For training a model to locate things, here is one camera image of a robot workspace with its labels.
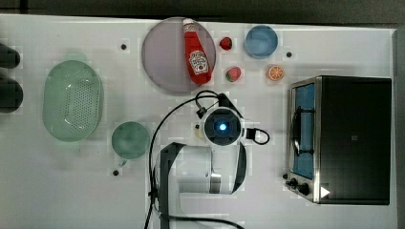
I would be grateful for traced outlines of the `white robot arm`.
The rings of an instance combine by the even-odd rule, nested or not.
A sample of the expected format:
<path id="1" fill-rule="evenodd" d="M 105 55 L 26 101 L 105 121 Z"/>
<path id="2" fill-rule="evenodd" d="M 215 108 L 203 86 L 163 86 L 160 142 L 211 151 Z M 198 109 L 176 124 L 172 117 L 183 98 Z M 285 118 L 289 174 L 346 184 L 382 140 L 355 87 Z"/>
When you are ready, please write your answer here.
<path id="1" fill-rule="evenodd" d="M 225 220 L 189 217 L 181 210 L 180 195 L 232 195 L 245 181 L 247 143 L 266 145 L 268 132 L 246 120 L 226 94 L 204 90 L 191 99 L 197 104 L 197 135 L 202 146 L 172 142 L 148 161 L 150 211 L 160 229 L 197 229 L 206 223 L 241 225 Z"/>

